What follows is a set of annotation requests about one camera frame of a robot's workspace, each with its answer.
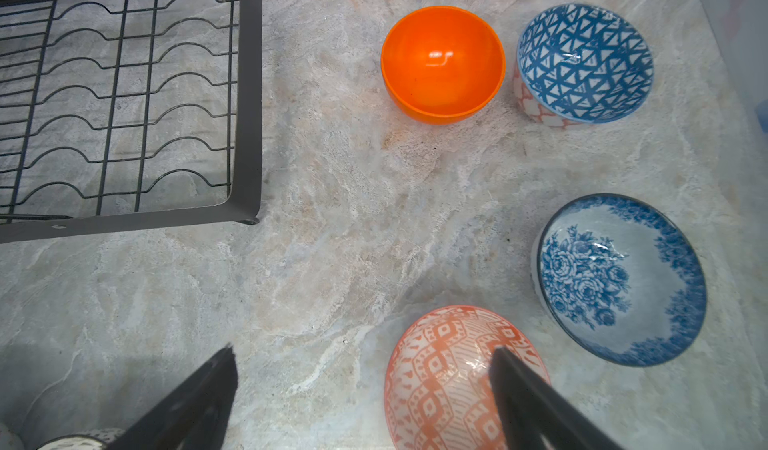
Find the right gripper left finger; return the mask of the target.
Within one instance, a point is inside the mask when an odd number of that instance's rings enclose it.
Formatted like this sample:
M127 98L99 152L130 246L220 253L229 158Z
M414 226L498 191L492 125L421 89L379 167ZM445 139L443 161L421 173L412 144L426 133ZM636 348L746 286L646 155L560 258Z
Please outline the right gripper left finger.
M109 449L220 449L238 387L231 345L217 351Z

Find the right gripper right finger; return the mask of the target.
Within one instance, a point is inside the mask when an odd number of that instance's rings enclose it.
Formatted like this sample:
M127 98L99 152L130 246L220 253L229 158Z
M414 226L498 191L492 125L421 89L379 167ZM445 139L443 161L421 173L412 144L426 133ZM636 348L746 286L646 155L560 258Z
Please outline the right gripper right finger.
M489 379L510 449L621 449L508 348L494 351Z

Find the blue floral bowl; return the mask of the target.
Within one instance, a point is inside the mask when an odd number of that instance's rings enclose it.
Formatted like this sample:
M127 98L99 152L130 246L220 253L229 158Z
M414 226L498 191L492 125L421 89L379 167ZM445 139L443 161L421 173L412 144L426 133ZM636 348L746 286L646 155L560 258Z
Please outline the blue floral bowl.
M531 277L575 343L623 366L677 358L706 316L705 276L686 235L626 195L584 195L552 214L532 245Z

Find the black wire dish rack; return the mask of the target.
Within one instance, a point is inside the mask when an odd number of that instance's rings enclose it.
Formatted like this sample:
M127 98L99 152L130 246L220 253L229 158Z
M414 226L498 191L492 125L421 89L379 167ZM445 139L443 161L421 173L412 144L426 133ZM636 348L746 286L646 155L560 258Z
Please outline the black wire dish rack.
M1 0L5 243L258 222L262 0Z

